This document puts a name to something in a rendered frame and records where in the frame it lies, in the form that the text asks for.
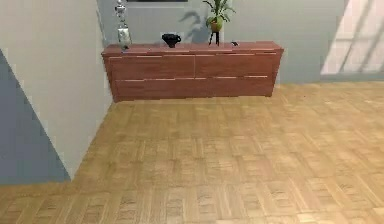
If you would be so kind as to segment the red-brown wooden sideboard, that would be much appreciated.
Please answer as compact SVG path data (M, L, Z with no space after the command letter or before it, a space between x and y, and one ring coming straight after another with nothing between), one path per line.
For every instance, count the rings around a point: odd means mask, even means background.
M273 94L284 49L273 41L110 45L102 57L116 102Z

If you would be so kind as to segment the green potted house plant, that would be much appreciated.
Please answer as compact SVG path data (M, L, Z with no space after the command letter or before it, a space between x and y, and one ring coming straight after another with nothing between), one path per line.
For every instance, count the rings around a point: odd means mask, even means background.
M203 0L210 7L211 16L206 18L205 25L211 30L209 44L215 38L215 44L220 45L220 31L224 22L230 22L227 11L235 13L235 10L228 4L228 0Z

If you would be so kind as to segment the silver metallic statuette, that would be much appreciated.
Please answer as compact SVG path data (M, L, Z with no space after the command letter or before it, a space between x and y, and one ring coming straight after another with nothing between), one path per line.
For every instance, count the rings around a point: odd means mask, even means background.
M117 28L118 42L123 51L126 51L131 45L131 37L130 37L128 25L126 23L125 11L126 11L126 7L123 4L122 0L117 0L117 5L115 6L115 12L119 19L118 28Z

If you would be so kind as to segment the dark framed wall picture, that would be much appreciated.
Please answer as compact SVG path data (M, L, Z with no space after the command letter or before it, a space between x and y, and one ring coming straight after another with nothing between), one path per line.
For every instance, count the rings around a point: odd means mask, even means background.
M126 0L127 2L175 2L175 3L182 3L182 2L188 2L189 0Z

